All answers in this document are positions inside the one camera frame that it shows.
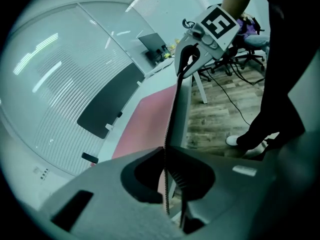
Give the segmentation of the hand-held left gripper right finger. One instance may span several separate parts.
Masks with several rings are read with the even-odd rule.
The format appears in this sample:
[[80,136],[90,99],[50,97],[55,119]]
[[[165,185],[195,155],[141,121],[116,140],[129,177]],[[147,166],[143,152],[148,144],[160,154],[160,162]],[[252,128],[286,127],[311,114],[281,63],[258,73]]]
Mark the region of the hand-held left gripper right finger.
[[182,192],[181,229],[187,235],[262,235],[276,180],[273,161],[207,155],[168,147],[166,165]]

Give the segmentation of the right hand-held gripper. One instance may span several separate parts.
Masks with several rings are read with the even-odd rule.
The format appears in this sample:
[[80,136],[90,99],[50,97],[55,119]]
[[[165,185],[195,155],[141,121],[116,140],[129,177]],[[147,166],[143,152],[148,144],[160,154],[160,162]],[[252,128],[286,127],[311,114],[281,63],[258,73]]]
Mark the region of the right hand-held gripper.
[[194,74],[211,59],[220,59],[240,29],[236,20],[217,4],[203,11],[193,22],[175,49],[175,72],[183,78]]

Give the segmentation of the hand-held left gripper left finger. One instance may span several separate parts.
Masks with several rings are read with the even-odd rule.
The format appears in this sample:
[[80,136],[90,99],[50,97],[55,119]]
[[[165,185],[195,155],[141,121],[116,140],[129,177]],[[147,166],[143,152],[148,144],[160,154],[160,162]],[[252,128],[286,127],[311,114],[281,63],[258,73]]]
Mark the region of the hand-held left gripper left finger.
[[158,182],[163,148],[107,160],[54,192],[40,212],[79,240],[180,240]]

